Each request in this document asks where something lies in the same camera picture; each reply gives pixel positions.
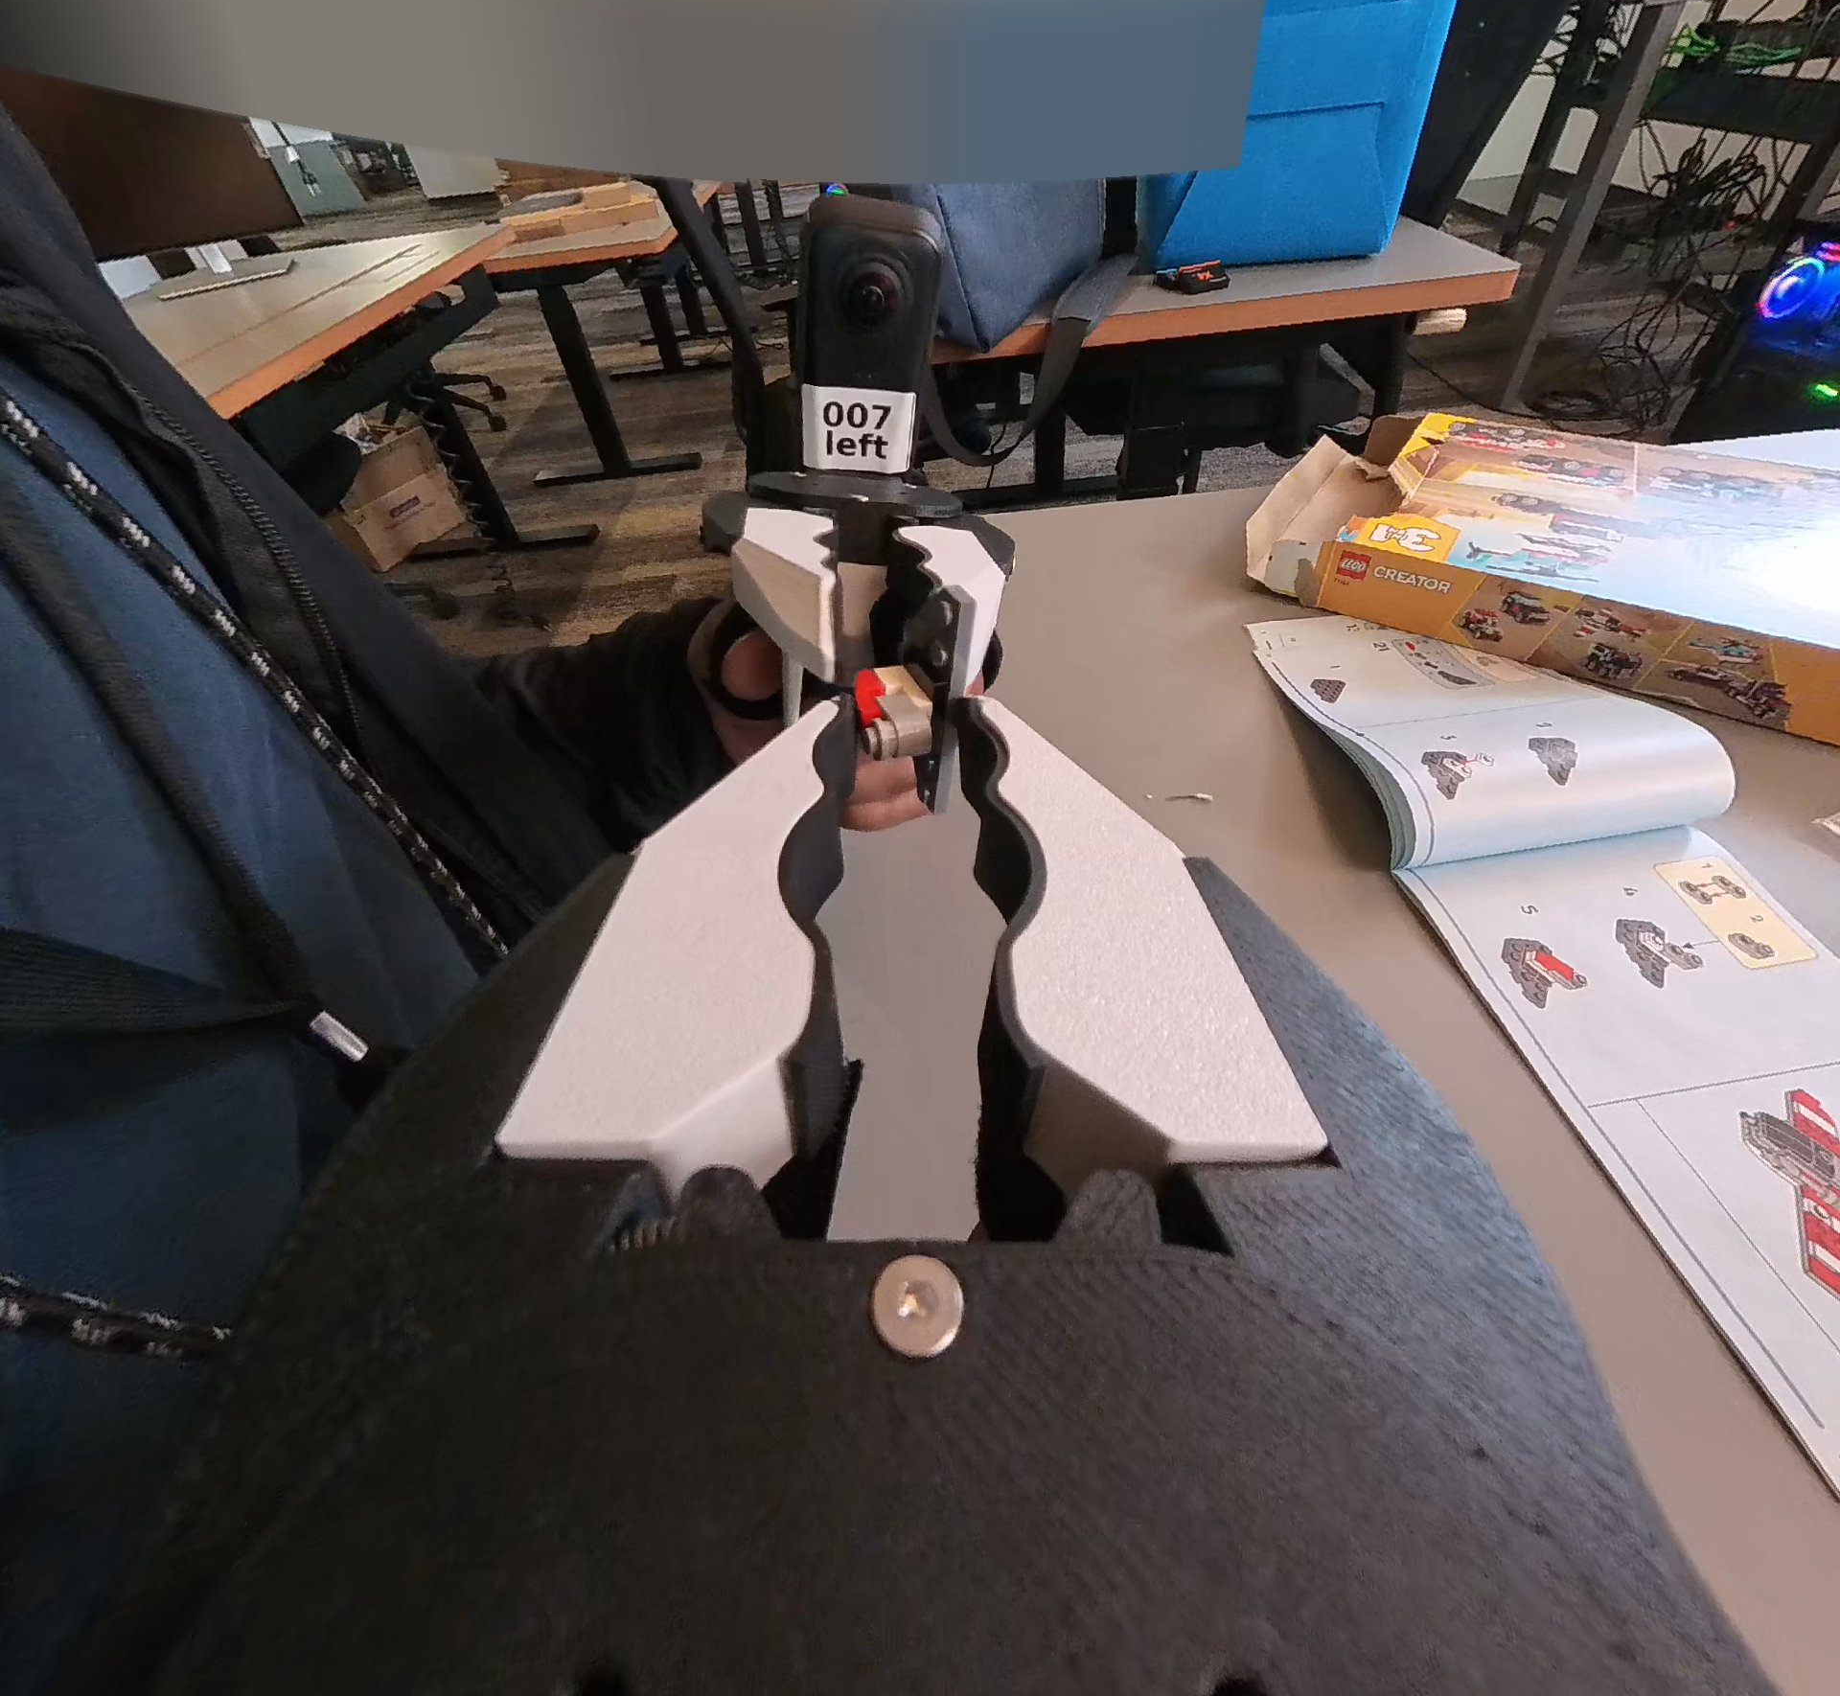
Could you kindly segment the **denim blue bag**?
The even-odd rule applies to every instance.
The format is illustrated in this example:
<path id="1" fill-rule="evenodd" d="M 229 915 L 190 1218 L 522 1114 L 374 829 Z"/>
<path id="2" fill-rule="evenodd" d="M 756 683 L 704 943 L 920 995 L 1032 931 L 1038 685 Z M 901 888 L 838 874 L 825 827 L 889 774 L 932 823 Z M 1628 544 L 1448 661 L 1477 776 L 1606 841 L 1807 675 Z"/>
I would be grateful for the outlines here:
<path id="1" fill-rule="evenodd" d="M 1092 329 L 1126 296 L 1137 272 L 1135 255 L 1106 249 L 1104 180 L 891 186 L 889 196 L 940 225 L 936 329 L 946 343 L 993 352 L 1042 306 L 1051 306 L 1034 397 L 1003 448 L 965 444 L 938 374 L 922 390 L 922 413 L 938 450 L 965 466 L 995 468 L 1057 411 Z"/>

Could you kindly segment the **flat silver device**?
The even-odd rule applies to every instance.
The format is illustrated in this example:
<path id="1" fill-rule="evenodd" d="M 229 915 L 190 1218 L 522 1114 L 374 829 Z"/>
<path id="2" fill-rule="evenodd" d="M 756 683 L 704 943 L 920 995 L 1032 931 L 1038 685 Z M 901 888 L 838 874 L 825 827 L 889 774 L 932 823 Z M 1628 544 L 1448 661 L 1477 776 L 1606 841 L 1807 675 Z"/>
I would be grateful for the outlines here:
<path id="1" fill-rule="evenodd" d="M 161 302 L 194 300 L 211 292 L 251 286 L 288 276 L 297 265 L 293 255 L 217 259 L 176 278 L 161 280 L 151 294 Z"/>

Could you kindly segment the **computer tower rainbow fan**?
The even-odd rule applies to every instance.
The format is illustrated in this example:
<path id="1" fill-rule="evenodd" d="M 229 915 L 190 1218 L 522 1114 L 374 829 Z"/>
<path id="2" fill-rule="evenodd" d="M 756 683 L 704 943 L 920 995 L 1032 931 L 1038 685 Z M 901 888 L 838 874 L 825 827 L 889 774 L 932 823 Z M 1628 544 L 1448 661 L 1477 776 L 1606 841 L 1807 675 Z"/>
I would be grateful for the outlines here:
<path id="1" fill-rule="evenodd" d="M 1774 259 L 1737 282 L 1692 366 L 1669 442 L 1799 435 L 1839 423 L 1839 222 L 1798 222 Z"/>

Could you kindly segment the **black jacket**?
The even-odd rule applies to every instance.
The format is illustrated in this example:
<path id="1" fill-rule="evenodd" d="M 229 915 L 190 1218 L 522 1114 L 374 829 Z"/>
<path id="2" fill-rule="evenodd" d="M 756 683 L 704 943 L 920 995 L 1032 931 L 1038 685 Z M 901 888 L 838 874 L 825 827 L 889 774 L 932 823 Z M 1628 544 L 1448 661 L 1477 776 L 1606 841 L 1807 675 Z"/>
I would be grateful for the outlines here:
<path id="1" fill-rule="evenodd" d="M 495 714 L 467 663 L 442 651 L 358 567 L 135 329 L 12 118 L 4 118 L 4 360 L 36 395 L 69 401 L 100 429 L 174 524 L 186 548 L 176 560 L 293 677 L 506 944 L 616 855 Z M 290 741 L 309 749 L 311 767 L 403 851 L 264 694 Z"/>

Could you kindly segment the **person's left hand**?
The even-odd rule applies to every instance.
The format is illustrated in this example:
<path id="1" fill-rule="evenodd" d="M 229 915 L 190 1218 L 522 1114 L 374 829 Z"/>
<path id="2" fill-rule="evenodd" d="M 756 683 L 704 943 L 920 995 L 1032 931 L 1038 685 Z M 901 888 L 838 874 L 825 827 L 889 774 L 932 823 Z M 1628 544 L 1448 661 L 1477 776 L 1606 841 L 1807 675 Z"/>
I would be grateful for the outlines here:
<path id="1" fill-rule="evenodd" d="M 749 763 L 778 737 L 784 728 L 782 655 L 735 599 L 719 601 L 702 620 L 688 649 L 688 671 L 727 765 Z M 854 788 L 840 812 L 846 831 L 889 833 L 928 814 L 913 759 L 858 755 Z"/>

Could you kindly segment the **person's left forearm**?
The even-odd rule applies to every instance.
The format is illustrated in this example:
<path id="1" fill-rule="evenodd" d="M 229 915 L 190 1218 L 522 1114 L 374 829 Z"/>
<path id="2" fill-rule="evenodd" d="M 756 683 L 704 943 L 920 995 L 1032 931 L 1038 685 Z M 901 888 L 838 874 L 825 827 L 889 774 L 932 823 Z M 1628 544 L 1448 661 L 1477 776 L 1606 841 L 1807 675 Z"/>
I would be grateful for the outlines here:
<path id="1" fill-rule="evenodd" d="M 731 608 L 688 601 L 577 647 L 481 659 L 467 673 L 612 849 L 628 853 L 735 769 L 692 673 L 704 626 Z"/>

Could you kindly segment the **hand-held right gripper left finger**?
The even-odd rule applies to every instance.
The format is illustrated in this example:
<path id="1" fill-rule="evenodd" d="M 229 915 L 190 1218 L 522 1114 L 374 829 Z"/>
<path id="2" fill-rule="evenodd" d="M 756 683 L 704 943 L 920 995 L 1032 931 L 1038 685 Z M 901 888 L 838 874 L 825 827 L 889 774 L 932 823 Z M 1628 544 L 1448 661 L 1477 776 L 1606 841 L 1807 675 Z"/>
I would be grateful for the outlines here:
<path id="1" fill-rule="evenodd" d="M 840 1122 L 833 956 L 856 714 L 819 702 L 653 835 L 497 1132 L 508 1159 L 766 1187 Z"/>

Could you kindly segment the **red grey brick piece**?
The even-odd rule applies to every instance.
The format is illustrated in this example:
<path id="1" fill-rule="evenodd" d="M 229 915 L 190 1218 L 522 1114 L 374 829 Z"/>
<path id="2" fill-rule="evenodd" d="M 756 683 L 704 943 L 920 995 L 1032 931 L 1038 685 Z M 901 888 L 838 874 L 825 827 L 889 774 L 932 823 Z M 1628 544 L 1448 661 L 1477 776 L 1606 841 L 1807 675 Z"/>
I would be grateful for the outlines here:
<path id="1" fill-rule="evenodd" d="M 864 669 L 854 679 L 862 755 L 874 763 L 932 757 L 932 683 L 907 667 Z"/>

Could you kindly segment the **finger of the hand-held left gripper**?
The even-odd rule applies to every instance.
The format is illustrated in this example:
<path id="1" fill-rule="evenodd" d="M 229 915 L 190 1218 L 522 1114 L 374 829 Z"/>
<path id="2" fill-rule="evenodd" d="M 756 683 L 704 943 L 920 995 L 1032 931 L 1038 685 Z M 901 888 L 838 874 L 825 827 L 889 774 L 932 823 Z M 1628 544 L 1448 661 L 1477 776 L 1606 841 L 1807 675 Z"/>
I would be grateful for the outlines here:
<path id="1" fill-rule="evenodd" d="M 948 698 L 987 677 L 999 642 L 1010 542 L 983 526 L 909 526 L 907 663 Z"/>
<path id="2" fill-rule="evenodd" d="M 803 712 L 805 679 L 848 689 L 864 667 L 864 581 L 840 571 L 837 519 L 749 507 L 731 548 L 735 599 L 780 649 L 782 712 Z"/>

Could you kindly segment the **wooden top office desk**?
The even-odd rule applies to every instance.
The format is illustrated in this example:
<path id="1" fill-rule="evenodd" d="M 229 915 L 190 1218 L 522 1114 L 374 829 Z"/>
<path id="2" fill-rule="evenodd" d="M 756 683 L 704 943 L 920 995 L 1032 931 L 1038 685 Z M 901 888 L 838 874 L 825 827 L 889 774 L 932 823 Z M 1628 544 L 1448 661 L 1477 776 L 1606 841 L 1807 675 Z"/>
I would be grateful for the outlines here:
<path id="1" fill-rule="evenodd" d="M 415 558 L 571 550 L 592 524 L 526 534 L 506 511 L 432 362 L 495 313 L 487 270 L 510 247 L 499 227 L 340 243 L 256 259 L 254 278 L 206 274 L 206 288 L 126 311 L 194 392 L 264 454 L 292 470 L 342 421 L 391 401 L 426 421 L 469 515 L 469 534 Z"/>
<path id="2" fill-rule="evenodd" d="M 610 382 L 594 362 L 573 290 L 614 274 L 639 294 L 657 347 L 657 368 L 633 368 L 628 378 L 680 376 L 706 368 L 686 360 L 672 315 L 686 321 L 690 343 L 710 343 L 692 263 L 657 192 L 633 186 L 592 184 L 555 192 L 502 214 L 510 245 L 489 261 L 495 290 L 502 296 L 536 294 L 567 386 L 586 425 L 596 466 L 579 472 L 545 472 L 540 489 L 581 489 L 602 483 L 690 474 L 702 466 L 698 452 L 663 458 L 633 458 L 622 438 L 610 401 Z"/>

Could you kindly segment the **yellow toy box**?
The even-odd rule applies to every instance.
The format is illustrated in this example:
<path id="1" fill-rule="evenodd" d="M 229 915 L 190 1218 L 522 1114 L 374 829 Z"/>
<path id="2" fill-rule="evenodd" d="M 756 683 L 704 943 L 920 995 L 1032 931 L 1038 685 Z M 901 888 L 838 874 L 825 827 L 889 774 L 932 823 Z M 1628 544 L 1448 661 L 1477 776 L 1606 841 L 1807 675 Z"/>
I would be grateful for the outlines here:
<path id="1" fill-rule="evenodd" d="M 1249 520 L 1301 604 L 1839 743 L 1835 431 L 1690 448 L 1530 423 L 1323 438 Z"/>

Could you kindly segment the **cardboard box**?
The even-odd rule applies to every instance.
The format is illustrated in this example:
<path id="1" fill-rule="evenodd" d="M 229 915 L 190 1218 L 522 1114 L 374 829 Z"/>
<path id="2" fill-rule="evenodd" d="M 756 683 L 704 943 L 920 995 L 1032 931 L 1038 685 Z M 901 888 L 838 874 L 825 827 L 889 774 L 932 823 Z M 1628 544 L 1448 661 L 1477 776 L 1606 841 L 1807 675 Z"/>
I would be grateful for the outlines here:
<path id="1" fill-rule="evenodd" d="M 420 421 L 360 446 L 352 489 L 327 517 L 333 534 L 374 573 L 467 524 L 448 470 Z"/>

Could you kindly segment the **instruction booklet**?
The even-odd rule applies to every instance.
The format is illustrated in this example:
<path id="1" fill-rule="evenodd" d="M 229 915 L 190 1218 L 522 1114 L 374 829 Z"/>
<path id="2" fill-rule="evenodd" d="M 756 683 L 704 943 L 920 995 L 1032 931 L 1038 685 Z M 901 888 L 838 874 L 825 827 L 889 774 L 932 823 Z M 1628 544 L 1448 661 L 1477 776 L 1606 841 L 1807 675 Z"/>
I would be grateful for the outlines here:
<path id="1" fill-rule="evenodd" d="M 1378 794 L 1391 870 L 1829 1486 L 1837 954 L 1698 827 L 1684 716 L 1337 614 L 1249 626 Z"/>

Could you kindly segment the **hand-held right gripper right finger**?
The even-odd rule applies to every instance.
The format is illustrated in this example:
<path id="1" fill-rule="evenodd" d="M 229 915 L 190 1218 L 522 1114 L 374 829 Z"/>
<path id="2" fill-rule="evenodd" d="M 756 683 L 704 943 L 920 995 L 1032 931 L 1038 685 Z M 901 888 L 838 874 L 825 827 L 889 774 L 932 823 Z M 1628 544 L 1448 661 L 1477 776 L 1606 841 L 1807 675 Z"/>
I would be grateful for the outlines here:
<path id="1" fill-rule="evenodd" d="M 1004 704 L 967 702 L 975 880 L 1003 933 L 981 1195 L 1299 1165 L 1327 1136 L 1180 849 Z"/>

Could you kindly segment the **black white speckled drawstring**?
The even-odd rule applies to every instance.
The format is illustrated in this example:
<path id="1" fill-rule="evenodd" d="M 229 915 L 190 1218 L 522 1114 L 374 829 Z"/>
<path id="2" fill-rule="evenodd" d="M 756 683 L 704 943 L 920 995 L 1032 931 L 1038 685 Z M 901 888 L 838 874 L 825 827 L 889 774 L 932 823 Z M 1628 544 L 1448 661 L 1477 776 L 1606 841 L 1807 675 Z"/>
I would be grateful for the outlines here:
<path id="1" fill-rule="evenodd" d="M 51 1292 L 12 1273 L 2 1275 L 2 1327 L 84 1351 L 168 1363 L 208 1361 L 231 1339 L 229 1329 L 210 1322 L 131 1310 L 75 1292 Z"/>
<path id="2" fill-rule="evenodd" d="M 186 610 L 200 628 L 221 640 L 227 653 L 243 665 L 295 722 L 301 735 L 319 751 L 323 761 L 335 769 L 344 786 L 389 829 L 401 843 L 405 857 L 422 872 L 436 894 L 467 925 L 477 941 L 493 952 L 497 960 L 508 958 L 510 948 L 499 935 L 489 917 L 473 903 L 461 882 L 454 876 L 442 857 L 438 857 L 420 829 L 401 806 L 377 784 L 364 767 L 362 759 L 340 739 L 335 726 L 319 712 L 311 698 L 299 689 L 256 636 L 219 601 L 211 589 L 192 579 L 186 567 L 168 554 L 163 542 L 149 534 L 114 497 L 100 487 L 71 456 L 51 440 L 40 423 L 22 409 L 12 397 L 2 399 L 4 436 L 34 462 L 43 479 L 59 489 L 65 499 L 116 546 L 157 581 Z"/>

